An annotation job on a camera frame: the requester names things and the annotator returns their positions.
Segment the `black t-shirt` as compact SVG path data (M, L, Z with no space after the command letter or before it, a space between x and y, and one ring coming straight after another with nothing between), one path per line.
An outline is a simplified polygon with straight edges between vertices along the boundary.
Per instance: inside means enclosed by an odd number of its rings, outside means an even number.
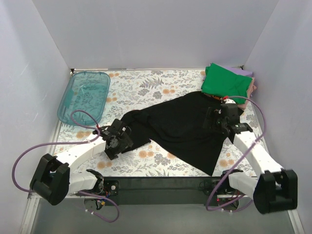
M200 91L127 112L121 118L130 129L137 149L151 141L184 162L212 176L221 153L223 134L211 133L203 124L208 108L220 109L219 100Z

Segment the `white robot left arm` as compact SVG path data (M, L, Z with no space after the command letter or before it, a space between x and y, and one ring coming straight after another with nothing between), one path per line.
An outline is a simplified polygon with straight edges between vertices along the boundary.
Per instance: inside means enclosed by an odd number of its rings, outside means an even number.
M104 176L88 169L84 173L75 174L83 163L94 155L105 153L110 160L131 148L131 128L119 119L115 119L110 126L95 129L85 143L76 143L69 150L56 156L45 154L41 157L30 189L47 200L51 205L58 205L68 194L81 191L93 195L104 193Z

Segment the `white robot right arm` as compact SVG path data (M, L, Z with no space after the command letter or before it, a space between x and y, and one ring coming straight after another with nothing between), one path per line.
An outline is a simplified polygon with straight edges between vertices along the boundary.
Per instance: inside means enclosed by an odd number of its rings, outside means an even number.
M297 208L297 174L294 170L284 169L259 144L261 137L255 135L249 124L240 122L238 106L233 100L227 99L219 110L209 108L203 126L227 137L243 152L241 158L248 160L256 174L256 178L248 177L234 165L210 192L206 203L208 211L214 210L209 203L219 188L227 194L240 191L251 198L261 214Z

